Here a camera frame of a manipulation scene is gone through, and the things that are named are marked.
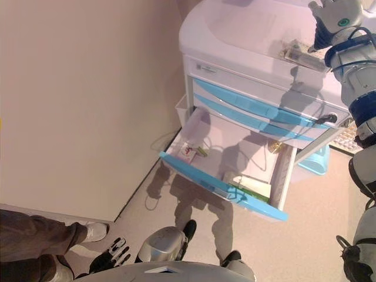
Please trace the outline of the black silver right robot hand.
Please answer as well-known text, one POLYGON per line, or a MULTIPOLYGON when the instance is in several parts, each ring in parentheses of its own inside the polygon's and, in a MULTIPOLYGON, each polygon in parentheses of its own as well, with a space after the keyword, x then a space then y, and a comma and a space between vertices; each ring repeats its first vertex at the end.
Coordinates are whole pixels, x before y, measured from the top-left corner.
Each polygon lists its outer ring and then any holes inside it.
POLYGON ((308 4, 316 20, 314 43, 308 53, 314 53, 347 40, 363 20, 361 1, 311 1, 308 4))

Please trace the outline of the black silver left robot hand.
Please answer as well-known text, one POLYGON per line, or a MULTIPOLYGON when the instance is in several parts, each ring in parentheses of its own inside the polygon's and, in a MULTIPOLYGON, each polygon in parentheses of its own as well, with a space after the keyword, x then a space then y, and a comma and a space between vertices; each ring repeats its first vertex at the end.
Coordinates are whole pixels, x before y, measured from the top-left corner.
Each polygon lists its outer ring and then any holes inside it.
POLYGON ((124 258, 128 250, 129 246, 126 245, 126 239, 118 237, 102 254, 94 258, 89 266, 89 273, 92 274, 114 268, 124 258))

